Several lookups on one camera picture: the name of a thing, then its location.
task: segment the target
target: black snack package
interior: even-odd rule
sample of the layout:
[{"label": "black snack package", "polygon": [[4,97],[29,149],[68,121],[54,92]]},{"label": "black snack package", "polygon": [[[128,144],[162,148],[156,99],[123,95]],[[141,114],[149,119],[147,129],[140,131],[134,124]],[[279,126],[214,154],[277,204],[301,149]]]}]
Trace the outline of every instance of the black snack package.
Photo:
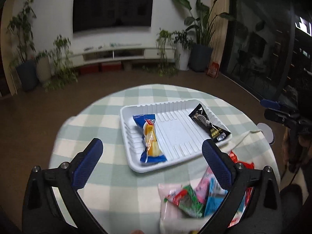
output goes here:
[{"label": "black snack package", "polygon": [[231,134],[229,131],[213,125],[209,121],[208,116],[204,108],[202,108],[201,104],[199,104],[189,114],[189,117],[191,117],[193,121],[195,121],[201,128],[203,128],[210,135],[210,138],[213,140],[214,143],[223,141]]}]

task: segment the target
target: wooden floor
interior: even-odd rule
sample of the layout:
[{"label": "wooden floor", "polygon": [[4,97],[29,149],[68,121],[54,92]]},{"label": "wooden floor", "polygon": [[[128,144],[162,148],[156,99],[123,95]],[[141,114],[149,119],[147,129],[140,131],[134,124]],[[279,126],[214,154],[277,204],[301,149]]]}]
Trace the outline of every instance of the wooden floor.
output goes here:
[{"label": "wooden floor", "polygon": [[33,166],[47,168],[54,139],[63,122],[99,98],[141,84],[172,84],[217,96],[243,111],[254,123],[267,123],[276,135],[272,146],[280,170],[284,128],[266,121],[264,108],[249,93],[220,75],[182,71],[174,77],[160,77],[141,70],[117,71],[80,76],[78,83],[46,93],[41,87],[20,92],[0,101],[0,205],[21,227],[21,210],[26,183]]}]

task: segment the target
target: black television screen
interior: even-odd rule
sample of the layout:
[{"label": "black television screen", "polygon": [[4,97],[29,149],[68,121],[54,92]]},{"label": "black television screen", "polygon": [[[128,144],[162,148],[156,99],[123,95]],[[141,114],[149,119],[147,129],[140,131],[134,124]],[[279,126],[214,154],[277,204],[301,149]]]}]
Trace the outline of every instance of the black television screen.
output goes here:
[{"label": "black television screen", "polygon": [[115,26],[151,26],[153,0],[74,0],[73,32]]}]

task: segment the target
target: green and white tablecloth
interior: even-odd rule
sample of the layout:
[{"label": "green and white tablecloth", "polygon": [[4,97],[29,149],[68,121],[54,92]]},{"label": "green and white tablecloth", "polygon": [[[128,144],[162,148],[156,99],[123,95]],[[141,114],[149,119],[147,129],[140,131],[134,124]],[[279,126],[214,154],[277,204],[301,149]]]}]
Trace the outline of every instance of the green and white tablecloth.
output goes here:
[{"label": "green and white tablecloth", "polygon": [[[159,183],[187,183],[195,186],[204,174],[203,157],[150,173],[135,173],[128,164],[121,133],[120,109],[126,105],[150,104],[197,98],[206,104],[229,128],[233,138],[256,125],[241,111],[225,101],[197,90],[172,85],[142,85],[116,92],[88,106],[60,129],[50,168],[70,162],[94,138],[102,140],[104,152],[84,189],[84,203],[108,233],[130,233],[140,229],[146,234],[159,233]],[[280,182],[273,152],[262,133],[250,134],[235,150],[241,161],[262,169],[270,165]],[[57,201],[66,221],[74,225],[57,189]]]}]

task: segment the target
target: metal screw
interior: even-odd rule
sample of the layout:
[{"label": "metal screw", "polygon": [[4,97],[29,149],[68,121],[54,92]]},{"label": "metal screw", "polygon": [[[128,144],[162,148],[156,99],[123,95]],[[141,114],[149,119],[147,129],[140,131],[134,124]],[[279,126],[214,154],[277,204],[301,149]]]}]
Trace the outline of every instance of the metal screw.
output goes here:
[{"label": "metal screw", "polygon": [[34,173],[38,172],[39,170],[40,170],[40,166],[35,166],[35,167],[32,169],[32,171],[33,171]]},{"label": "metal screw", "polygon": [[236,166],[237,166],[237,168],[240,169],[240,170],[241,170],[241,169],[244,169],[244,167],[245,167],[242,163],[236,163]]},{"label": "metal screw", "polygon": [[271,173],[273,171],[272,167],[271,166],[266,166],[264,167],[264,169],[268,172],[268,173]]},{"label": "metal screw", "polygon": [[69,163],[68,162],[63,162],[63,163],[60,164],[60,167],[62,169],[67,169],[69,167]]}]

